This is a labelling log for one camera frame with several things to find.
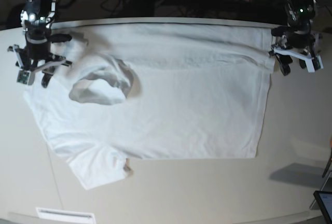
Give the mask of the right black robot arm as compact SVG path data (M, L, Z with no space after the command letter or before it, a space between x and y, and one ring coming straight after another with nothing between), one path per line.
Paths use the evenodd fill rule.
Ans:
M72 40L70 34L52 33L51 26L57 13L56 0L26 0L20 13L24 48L19 45L8 47L15 53L16 66L19 68L18 81L28 84L28 80L37 72L53 75L58 66L70 67L72 62L62 55L51 52L51 44L65 43Z

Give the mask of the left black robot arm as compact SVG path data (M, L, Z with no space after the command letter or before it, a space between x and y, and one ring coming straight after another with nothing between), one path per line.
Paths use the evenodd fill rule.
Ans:
M277 41L269 51L255 48L254 27L179 22L128 22L78 26L57 29L55 43L69 35L73 42L94 49L114 50L121 45L133 50L134 42L157 54L179 55L189 65L217 63L212 55L241 55L263 66L265 56L273 57L283 75L291 71L293 58L298 58L308 71L320 69L321 59L315 52L315 37L311 33L314 0L284 0L288 25L271 30Z

